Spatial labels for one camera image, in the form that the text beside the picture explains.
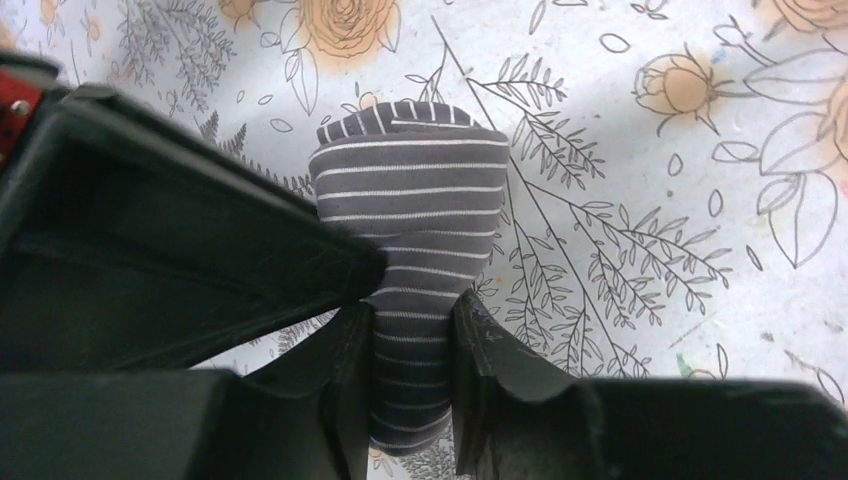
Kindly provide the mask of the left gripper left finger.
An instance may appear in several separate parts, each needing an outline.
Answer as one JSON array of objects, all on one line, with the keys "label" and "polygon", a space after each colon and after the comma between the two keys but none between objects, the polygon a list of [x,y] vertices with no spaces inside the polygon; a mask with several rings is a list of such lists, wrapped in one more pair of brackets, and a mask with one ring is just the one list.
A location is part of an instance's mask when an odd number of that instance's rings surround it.
[{"label": "left gripper left finger", "polygon": [[264,398],[244,478],[366,478],[372,320],[367,305],[345,306],[246,376]]}]

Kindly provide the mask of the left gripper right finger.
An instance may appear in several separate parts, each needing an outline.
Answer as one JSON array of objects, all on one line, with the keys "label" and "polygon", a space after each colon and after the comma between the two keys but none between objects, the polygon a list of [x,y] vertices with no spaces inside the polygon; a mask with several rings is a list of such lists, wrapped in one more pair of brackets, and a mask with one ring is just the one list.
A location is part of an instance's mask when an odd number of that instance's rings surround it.
[{"label": "left gripper right finger", "polygon": [[580,479],[574,380],[501,326],[472,290],[452,310],[456,472],[470,479]]}]

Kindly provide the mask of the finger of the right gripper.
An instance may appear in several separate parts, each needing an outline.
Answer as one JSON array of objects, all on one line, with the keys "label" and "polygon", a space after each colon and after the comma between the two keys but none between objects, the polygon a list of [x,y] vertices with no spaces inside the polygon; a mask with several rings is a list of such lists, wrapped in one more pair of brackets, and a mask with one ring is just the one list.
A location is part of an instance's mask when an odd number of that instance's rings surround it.
[{"label": "finger of the right gripper", "polygon": [[354,303],[386,260],[105,85],[1,56],[1,367],[184,368]]}]

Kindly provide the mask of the grey striped underwear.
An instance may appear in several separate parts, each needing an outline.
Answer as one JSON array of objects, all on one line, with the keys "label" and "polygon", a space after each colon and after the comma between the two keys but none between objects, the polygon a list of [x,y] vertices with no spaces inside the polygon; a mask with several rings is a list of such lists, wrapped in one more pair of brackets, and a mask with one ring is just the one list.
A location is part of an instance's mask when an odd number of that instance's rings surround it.
[{"label": "grey striped underwear", "polygon": [[460,108],[381,102],[319,129],[310,174],[320,220],[374,243],[369,442],[402,457],[451,414],[451,312],[493,250],[507,137]]}]

